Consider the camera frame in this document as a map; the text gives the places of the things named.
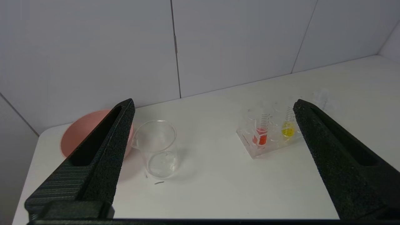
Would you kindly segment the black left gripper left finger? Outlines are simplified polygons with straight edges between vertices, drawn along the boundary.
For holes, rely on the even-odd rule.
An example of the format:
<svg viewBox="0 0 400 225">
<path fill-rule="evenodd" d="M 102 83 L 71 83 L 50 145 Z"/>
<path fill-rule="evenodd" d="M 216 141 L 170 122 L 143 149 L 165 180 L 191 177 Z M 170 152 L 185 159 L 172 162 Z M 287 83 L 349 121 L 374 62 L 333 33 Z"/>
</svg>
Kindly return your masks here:
<svg viewBox="0 0 400 225">
<path fill-rule="evenodd" d="M 134 114 L 131 98 L 117 104 L 26 199 L 29 216 L 108 216 Z"/>
</svg>

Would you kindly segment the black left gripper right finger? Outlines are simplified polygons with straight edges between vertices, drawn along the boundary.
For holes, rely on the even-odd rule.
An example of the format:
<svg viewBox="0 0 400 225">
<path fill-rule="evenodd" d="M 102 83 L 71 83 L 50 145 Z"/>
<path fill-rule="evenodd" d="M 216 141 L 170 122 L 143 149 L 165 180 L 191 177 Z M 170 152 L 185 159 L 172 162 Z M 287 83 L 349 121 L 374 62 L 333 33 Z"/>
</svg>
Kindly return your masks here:
<svg viewBox="0 0 400 225">
<path fill-rule="evenodd" d="M 341 220 L 398 220 L 400 173 L 316 105 L 297 100 L 304 141 Z"/>
</svg>

